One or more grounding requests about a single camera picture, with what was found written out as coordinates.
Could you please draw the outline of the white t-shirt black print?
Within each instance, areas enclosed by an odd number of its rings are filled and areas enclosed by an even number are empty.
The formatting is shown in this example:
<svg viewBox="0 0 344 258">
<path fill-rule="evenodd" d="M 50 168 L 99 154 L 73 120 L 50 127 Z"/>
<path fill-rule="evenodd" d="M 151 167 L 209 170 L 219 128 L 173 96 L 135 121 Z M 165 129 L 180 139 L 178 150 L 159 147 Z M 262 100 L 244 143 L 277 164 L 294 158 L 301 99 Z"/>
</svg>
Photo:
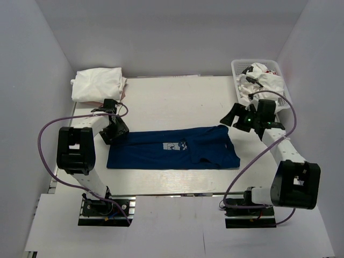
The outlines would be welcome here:
<svg viewBox="0 0 344 258">
<path fill-rule="evenodd" d="M 246 80 L 247 82 L 251 84 L 258 85 L 259 88 L 263 88 L 263 85 L 259 82 L 259 77 L 265 71 L 267 70 L 263 68 L 261 65 L 257 65 L 256 63 L 253 63 L 252 65 L 245 68 L 236 80 L 238 82 L 241 82 L 241 80 Z"/>
</svg>

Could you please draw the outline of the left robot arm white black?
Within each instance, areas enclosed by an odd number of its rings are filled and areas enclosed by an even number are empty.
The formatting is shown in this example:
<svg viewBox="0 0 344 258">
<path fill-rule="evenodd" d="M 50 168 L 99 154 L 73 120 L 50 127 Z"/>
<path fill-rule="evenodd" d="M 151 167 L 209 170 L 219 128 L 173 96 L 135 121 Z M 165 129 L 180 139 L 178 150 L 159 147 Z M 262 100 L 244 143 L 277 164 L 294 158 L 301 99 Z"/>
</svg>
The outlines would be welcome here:
<svg viewBox="0 0 344 258">
<path fill-rule="evenodd" d="M 90 116 L 84 117 L 75 126 L 59 130 L 58 168 L 78 181 L 87 199 L 96 199 L 95 208 L 101 214 L 109 214 L 114 202 L 109 198 L 109 188 L 95 170 L 94 138 L 99 135 L 106 145 L 111 145 L 128 135 L 127 125 L 117 114 L 118 105 L 115 100 L 105 99 L 101 107 L 91 111 Z"/>
</svg>

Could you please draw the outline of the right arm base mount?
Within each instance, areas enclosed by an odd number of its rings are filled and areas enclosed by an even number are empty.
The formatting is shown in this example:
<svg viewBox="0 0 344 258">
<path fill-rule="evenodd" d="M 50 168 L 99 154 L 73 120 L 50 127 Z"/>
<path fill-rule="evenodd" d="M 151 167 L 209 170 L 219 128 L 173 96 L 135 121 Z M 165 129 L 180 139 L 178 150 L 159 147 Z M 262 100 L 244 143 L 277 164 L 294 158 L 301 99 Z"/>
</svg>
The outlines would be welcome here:
<svg viewBox="0 0 344 258">
<path fill-rule="evenodd" d="M 229 208 L 221 200 L 219 208 L 225 211 L 225 226 L 227 229 L 245 228 L 275 228 L 275 213 L 272 207 L 258 208 L 259 204 L 252 202 L 251 191 L 244 191 L 243 195 L 228 195 L 226 201 L 233 206 L 254 206 L 253 209 Z"/>
</svg>

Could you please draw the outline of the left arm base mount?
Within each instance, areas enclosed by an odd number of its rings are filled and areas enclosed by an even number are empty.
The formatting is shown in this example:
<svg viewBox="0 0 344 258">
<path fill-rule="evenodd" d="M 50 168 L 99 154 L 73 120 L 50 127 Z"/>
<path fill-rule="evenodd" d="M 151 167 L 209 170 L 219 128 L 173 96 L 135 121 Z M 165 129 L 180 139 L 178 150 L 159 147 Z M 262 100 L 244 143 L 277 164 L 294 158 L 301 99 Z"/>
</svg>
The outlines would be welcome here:
<svg viewBox="0 0 344 258">
<path fill-rule="evenodd" d="M 115 201 L 126 217 L 116 205 L 99 199 L 90 199 L 85 193 L 82 194 L 82 203 L 78 219 L 79 226 L 101 226 L 101 227 L 129 227 L 134 218 L 135 201 L 134 196 L 110 196 Z"/>
</svg>

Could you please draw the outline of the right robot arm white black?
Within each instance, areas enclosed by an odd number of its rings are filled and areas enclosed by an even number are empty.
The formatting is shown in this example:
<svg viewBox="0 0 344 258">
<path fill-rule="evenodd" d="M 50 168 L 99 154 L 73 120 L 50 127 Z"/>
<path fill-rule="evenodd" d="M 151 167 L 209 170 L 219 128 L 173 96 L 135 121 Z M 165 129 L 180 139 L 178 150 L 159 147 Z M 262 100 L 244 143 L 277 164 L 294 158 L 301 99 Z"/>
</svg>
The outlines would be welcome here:
<svg viewBox="0 0 344 258">
<path fill-rule="evenodd" d="M 235 103 L 220 121 L 241 131 L 253 130 L 266 145 L 277 164 L 277 172 L 269 187 L 249 187 L 243 200 L 224 197 L 224 207 L 244 209 L 249 214 L 271 206 L 294 209 L 315 208 L 321 169 L 309 163 L 294 148 L 282 123 L 277 122 L 274 101 L 261 99 L 248 106 Z"/>
</svg>

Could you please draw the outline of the white t-shirt red print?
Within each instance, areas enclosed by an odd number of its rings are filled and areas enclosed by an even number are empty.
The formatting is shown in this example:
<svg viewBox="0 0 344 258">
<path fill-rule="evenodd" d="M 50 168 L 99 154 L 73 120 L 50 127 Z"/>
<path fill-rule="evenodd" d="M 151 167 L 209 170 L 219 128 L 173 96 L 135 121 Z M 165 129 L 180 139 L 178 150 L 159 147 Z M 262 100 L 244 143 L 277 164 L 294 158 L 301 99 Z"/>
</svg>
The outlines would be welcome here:
<svg viewBox="0 0 344 258">
<path fill-rule="evenodd" d="M 259 77 L 259 82 L 263 85 L 263 88 L 259 88 L 256 84 L 251 84 L 246 80 L 237 81 L 240 98 L 246 103 L 250 102 L 249 95 L 259 91 L 274 91 L 280 95 L 284 93 L 284 81 L 281 76 L 276 72 L 269 70 L 267 66 L 261 63 L 255 62 L 257 65 L 261 65 L 267 71 L 265 71 Z"/>
</svg>

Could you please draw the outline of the blue mickey t-shirt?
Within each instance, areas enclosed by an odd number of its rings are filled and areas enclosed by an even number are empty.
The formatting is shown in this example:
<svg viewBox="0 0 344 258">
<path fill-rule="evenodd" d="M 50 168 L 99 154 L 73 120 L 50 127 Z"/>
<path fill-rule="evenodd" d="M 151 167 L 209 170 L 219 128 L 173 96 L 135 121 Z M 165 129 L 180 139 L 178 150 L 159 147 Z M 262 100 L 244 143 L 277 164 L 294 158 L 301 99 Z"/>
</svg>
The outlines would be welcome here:
<svg viewBox="0 0 344 258">
<path fill-rule="evenodd" d="M 130 132 L 111 146 L 108 169 L 237 169 L 240 158 L 224 125 Z"/>
</svg>

